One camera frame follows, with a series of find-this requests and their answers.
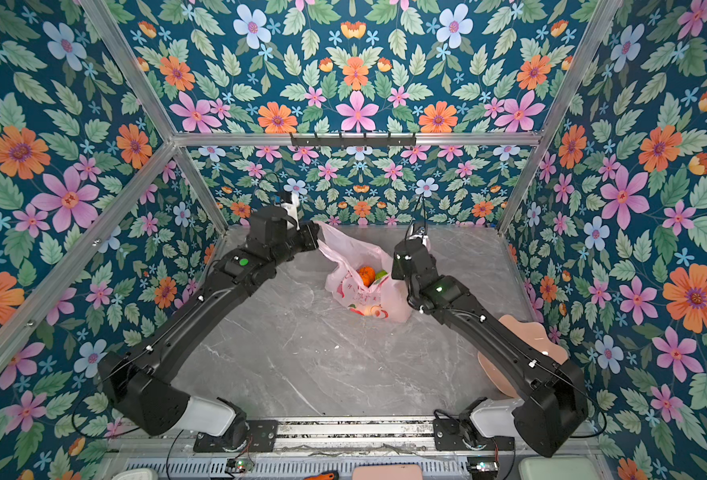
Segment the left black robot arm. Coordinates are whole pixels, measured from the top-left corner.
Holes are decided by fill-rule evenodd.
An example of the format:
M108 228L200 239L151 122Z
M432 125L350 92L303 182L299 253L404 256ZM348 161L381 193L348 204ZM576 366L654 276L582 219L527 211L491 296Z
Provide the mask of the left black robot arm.
M109 404L151 436L181 429L203 433L235 449L247 439L247 416L223 398L211 400L175 388L189 356L246 302L278 268L298 254L319 247L320 228L299 221L283 206L256 211L245 242L210 268L203 284L155 334L124 354L99 363Z

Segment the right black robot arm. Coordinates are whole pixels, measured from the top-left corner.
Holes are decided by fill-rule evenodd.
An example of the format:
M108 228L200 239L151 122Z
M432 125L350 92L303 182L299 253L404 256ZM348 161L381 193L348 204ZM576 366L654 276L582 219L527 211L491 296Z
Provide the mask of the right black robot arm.
M517 394L511 400L485 398L459 414L467 445L517 435L535 453L551 458L589 418L583 370L527 344L465 284L441 275L421 237L395 246L393 277L407 283L409 306L467 339Z

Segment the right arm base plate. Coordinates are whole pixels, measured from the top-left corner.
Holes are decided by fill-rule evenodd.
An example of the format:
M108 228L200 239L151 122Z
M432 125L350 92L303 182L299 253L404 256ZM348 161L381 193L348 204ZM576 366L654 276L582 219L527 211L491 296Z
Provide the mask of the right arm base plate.
M477 436L467 440L461 432L459 422L441 417L433 418L433 442L437 451L473 451L473 452L513 452L513 437L485 438Z

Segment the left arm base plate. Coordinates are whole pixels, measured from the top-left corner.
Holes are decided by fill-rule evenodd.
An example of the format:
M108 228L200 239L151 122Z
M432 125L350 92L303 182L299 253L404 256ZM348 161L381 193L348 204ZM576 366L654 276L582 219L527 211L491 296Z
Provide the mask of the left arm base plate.
M224 435L199 433L196 453L267 453L274 450L280 422L277 420L240 420Z

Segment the pink plastic bag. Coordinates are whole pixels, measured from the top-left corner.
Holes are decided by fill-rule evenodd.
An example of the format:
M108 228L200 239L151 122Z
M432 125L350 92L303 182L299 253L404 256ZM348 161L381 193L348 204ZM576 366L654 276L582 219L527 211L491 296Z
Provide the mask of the pink plastic bag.
M359 316L406 322L413 308L407 304L407 284L393 277L393 257L331 225L319 228L319 252L336 264L325 282L335 302Z

